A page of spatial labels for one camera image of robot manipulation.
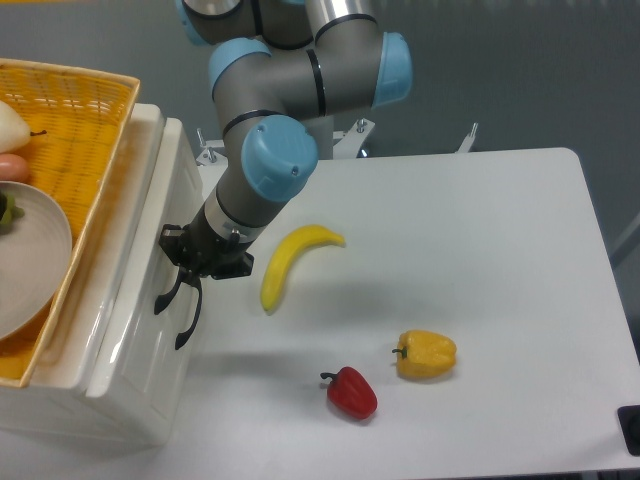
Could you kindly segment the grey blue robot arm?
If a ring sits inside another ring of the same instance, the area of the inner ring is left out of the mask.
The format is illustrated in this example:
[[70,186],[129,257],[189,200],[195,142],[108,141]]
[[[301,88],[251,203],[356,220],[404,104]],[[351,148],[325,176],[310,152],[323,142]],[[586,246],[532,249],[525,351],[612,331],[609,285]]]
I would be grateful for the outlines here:
[[405,99],[409,45],[381,30],[367,1],[180,1],[208,64],[228,165],[186,225],[165,225],[159,244],[176,284],[251,273],[250,246],[301,192],[320,150],[306,122]]

